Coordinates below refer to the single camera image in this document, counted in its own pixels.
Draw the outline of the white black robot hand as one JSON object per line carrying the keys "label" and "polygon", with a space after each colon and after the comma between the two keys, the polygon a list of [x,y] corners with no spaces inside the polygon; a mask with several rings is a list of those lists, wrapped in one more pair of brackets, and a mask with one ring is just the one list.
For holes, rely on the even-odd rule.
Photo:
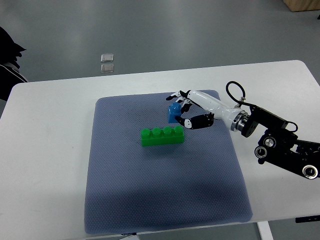
{"label": "white black robot hand", "polygon": [[249,115],[241,108],[230,108],[217,98],[197,90],[181,90],[171,94],[166,98],[167,101],[176,98],[177,103],[182,103],[181,113],[189,111],[192,105],[196,105],[206,111],[206,114],[183,118],[176,116],[176,121],[183,127],[196,130],[208,128],[213,125],[214,120],[222,120],[225,126],[233,131],[241,131],[248,120]]}

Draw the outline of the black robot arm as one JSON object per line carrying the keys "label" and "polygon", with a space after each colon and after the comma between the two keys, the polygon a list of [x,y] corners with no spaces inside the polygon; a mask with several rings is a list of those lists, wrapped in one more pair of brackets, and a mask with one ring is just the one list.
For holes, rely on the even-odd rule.
{"label": "black robot arm", "polygon": [[320,144],[298,139],[296,123],[248,103],[250,115],[241,121],[241,135],[248,138],[258,125],[266,128],[254,150],[259,164],[265,162],[314,180],[320,176]]}

